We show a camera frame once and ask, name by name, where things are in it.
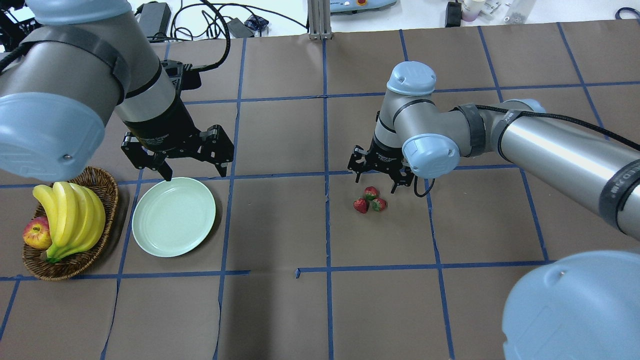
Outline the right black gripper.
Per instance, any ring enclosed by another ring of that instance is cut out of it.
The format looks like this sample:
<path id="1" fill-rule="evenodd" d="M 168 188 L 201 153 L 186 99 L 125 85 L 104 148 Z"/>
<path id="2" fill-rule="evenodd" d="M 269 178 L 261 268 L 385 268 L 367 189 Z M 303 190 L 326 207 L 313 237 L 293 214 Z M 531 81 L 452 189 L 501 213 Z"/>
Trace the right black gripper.
<path id="1" fill-rule="evenodd" d="M 387 145 L 376 135 L 372 137 L 368 151 L 355 145 L 348 162 L 348 171 L 355 174 L 355 183 L 359 183 L 361 175 L 368 171 L 391 174 L 393 185 L 391 194 L 398 187 L 412 185 L 415 174 L 404 164 L 404 155 L 400 146 Z"/>

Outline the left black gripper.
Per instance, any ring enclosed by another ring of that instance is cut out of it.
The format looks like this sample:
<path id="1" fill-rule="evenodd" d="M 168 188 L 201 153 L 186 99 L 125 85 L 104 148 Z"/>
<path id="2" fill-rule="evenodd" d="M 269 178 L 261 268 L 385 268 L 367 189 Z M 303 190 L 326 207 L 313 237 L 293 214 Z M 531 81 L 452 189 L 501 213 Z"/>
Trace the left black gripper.
<path id="1" fill-rule="evenodd" d="M 150 169 L 171 182 L 167 158 L 194 158 L 213 164 L 227 177 L 234 160 L 234 144 L 221 125 L 202 131 L 194 124 L 181 98 L 183 80 L 200 77 L 188 64 L 162 60 L 144 88 L 130 92 L 119 105 L 119 118 L 128 128 L 121 150 L 139 169 Z"/>

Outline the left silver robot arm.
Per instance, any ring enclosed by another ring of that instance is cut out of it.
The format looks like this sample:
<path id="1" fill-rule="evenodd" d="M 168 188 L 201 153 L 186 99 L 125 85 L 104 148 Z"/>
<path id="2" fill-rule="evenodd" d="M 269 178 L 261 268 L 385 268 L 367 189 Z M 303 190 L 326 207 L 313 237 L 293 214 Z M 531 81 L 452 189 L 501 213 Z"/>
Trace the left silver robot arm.
<path id="1" fill-rule="evenodd" d="M 169 182 L 167 159 L 193 158 L 222 177 L 234 144 L 220 125 L 199 130 L 181 98 L 199 86 L 192 67 L 161 60 L 126 0 L 28 0 L 40 28 L 1 59 L 1 169 L 62 182 L 80 175 L 116 113 L 121 150 Z"/>

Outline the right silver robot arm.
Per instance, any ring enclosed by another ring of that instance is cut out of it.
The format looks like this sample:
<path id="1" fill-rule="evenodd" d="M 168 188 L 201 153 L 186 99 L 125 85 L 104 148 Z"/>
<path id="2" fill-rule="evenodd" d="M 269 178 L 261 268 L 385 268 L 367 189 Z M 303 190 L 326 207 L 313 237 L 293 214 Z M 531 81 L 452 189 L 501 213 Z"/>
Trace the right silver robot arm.
<path id="1" fill-rule="evenodd" d="M 546 112 L 533 99 L 441 112 L 426 64 L 396 64 L 370 148 L 347 168 L 394 185 L 451 173 L 462 157 L 499 154 L 633 239 L 640 234 L 639 146 L 599 126 Z M 510 290 L 502 315 L 507 360 L 637 360 L 639 251 L 585 251 L 540 266 Z"/>

